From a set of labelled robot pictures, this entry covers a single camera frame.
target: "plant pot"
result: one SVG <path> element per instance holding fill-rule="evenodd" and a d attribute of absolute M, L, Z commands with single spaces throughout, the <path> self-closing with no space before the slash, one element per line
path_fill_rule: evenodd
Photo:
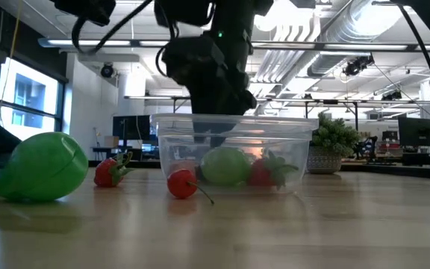
<path fill-rule="evenodd" d="M 341 169 L 341 155 L 322 146 L 311 146 L 306 169 L 312 174 L 332 174 Z"/>

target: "potted plant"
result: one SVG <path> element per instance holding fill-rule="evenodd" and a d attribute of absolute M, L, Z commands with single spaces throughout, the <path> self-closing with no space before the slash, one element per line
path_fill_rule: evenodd
<path fill-rule="evenodd" d="M 359 134 L 344 120 L 329 120 L 323 113 L 318 114 L 320 128 L 313 133 L 308 153 L 309 173 L 336 173 L 341 169 L 341 159 L 352 154 L 359 141 Z"/>

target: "green apple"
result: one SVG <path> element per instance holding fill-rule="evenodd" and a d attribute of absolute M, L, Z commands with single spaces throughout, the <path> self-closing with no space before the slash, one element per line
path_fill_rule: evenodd
<path fill-rule="evenodd" d="M 238 186 L 249 177 L 250 161 L 239 149 L 219 147 L 205 154 L 201 169 L 203 176 L 213 185 Z"/>

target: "strawberry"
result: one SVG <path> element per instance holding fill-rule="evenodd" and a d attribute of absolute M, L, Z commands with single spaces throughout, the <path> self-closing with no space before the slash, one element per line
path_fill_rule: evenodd
<path fill-rule="evenodd" d="M 109 158 L 101 162 L 96 168 L 94 183 L 103 188 L 116 187 L 124 179 L 125 175 L 134 170 L 125 168 L 131 158 L 132 152 L 129 152 L 125 161 L 123 161 L 123 155 L 118 154 L 115 159 Z"/>
<path fill-rule="evenodd" d="M 215 203 L 207 193 L 197 185 L 195 174 L 190 170 L 182 169 L 170 174 L 167 179 L 167 187 L 170 193 L 179 199 L 191 197 L 198 188 L 210 200 L 212 205 Z"/>
<path fill-rule="evenodd" d="M 276 157 L 273 152 L 268 151 L 268 156 L 258 159 L 252 164 L 249 186 L 272 187 L 277 189 L 286 185 L 285 176 L 288 173 L 297 171 L 298 167 L 285 164 L 282 157 Z"/>

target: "succulent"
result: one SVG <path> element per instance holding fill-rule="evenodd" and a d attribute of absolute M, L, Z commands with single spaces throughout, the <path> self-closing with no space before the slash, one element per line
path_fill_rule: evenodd
<path fill-rule="evenodd" d="M 312 146 L 322 146 L 342 157 L 352 154 L 359 141 L 358 131 L 344 125 L 343 119 L 329 120 L 323 113 L 318 114 L 320 128 L 313 132 Z"/>

